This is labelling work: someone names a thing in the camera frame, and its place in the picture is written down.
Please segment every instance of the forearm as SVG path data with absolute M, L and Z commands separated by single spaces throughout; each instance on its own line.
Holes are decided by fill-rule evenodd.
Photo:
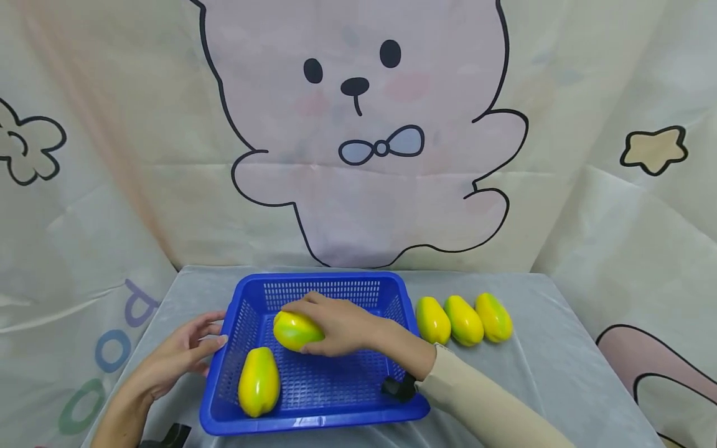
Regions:
M 390 319 L 381 318 L 369 348 L 394 360 L 418 381 L 428 376 L 436 361 L 433 344 L 418 338 Z
M 436 348 L 393 321 L 382 321 L 369 347 L 418 380 L 433 405 L 490 448 L 571 448 L 545 419 L 446 348 Z
M 108 404 L 98 425 L 92 448 L 136 448 L 142 440 L 152 397 L 123 384 Z
M 560 431 L 444 347 L 419 391 L 490 448 L 574 448 Z

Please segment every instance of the hand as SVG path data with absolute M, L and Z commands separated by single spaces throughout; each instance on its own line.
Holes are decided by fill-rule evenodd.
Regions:
M 226 335 L 206 338 L 219 335 L 222 326 L 215 322 L 223 320 L 224 314 L 224 311 L 206 313 L 177 328 L 140 363 L 125 386 L 139 389 L 156 400 L 166 395 L 187 372 L 206 376 L 209 367 L 203 359 L 227 343 Z
M 348 300 L 335 300 L 318 292 L 309 292 L 302 300 L 287 303 L 282 310 L 303 314 L 321 327 L 325 338 L 306 344 L 302 353 L 342 356 L 364 348 L 373 348 L 373 339 L 383 318 L 377 317 Z

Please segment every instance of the blue plastic basket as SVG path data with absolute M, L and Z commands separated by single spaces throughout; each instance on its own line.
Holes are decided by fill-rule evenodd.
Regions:
M 282 305 L 309 291 L 348 299 L 369 312 L 390 318 L 418 335 L 406 286 L 390 272 L 254 274 L 239 282 L 224 319 L 229 341 L 212 359 L 199 421 L 215 436 L 293 429 L 380 424 L 421 419 L 430 409 L 416 394 L 401 404 L 381 393 L 387 376 L 404 371 L 371 351 L 340 358 L 301 355 L 274 338 L 272 322 Z M 237 387 L 247 353 L 267 346 L 274 353 L 281 395 L 269 414 L 249 418 L 239 407 Z

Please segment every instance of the table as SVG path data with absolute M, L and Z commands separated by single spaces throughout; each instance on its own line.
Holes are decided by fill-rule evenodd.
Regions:
M 120 383 L 180 324 L 206 311 L 226 309 L 243 277 L 254 272 L 298 270 L 328 269 L 183 268 L 130 357 Z M 482 292 L 491 292 L 501 300 L 513 318 L 514 334 L 508 342 L 494 345 L 485 341 L 464 348 L 451 341 L 448 346 L 544 416 L 576 446 L 664 448 L 549 277 L 434 271 L 398 274 L 406 282 L 414 304 L 425 295 L 442 302 L 453 294 L 472 302 Z M 191 427 L 185 448 L 481 446 L 451 416 L 437 409 L 423 420 L 401 424 L 213 437 L 199 424 L 203 393 L 203 378 L 181 378 L 167 396 L 152 406 L 143 439 L 162 440 L 170 426 L 178 422 Z M 83 447 L 89 448 L 94 431 L 95 427 Z

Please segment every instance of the fingers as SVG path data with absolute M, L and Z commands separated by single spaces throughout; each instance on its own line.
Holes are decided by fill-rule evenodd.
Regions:
M 307 302 L 311 302 L 311 303 L 315 303 L 315 304 L 319 305 L 319 304 L 325 303 L 331 299 L 326 297 L 323 294 L 319 294 L 316 291 L 310 291 L 307 295 L 305 295 L 303 297 L 303 300 L 306 300 Z
M 196 338 L 202 339 L 203 337 L 208 335 L 218 336 L 220 334 L 222 334 L 222 326 L 218 323 L 210 323 L 197 333 Z
M 189 325 L 193 328 L 200 328 L 205 326 L 208 323 L 216 322 L 217 320 L 223 320 L 224 316 L 227 314 L 227 311 L 210 311 L 208 313 L 204 313 L 202 315 L 199 315 L 195 317 L 194 319 L 190 320 L 186 325 Z
M 205 325 L 215 322 L 217 320 L 223 320 L 227 311 L 210 311 L 204 313 L 185 323 L 181 327 L 175 330 L 175 333 L 193 333 L 199 328 L 203 328 Z
M 227 339 L 227 335 L 221 335 L 218 338 L 209 338 L 199 341 L 197 347 L 190 348 L 185 352 L 186 364 L 188 366 L 194 366 L 202 359 L 214 354 L 217 350 L 224 347 L 224 344 L 227 343 Z
M 315 303 L 309 302 L 307 300 L 296 300 L 294 302 L 289 302 L 286 305 L 282 306 L 281 310 L 286 311 L 288 313 L 303 314 L 304 316 L 313 320 L 316 323 L 319 323 L 320 320 L 319 307 Z
M 339 356 L 342 353 L 338 350 L 330 340 L 320 340 L 318 342 L 309 342 L 301 348 L 301 353 L 305 355 L 319 356 Z
M 198 373 L 206 378 L 209 375 L 209 366 L 205 362 L 198 362 L 189 369 L 191 372 Z

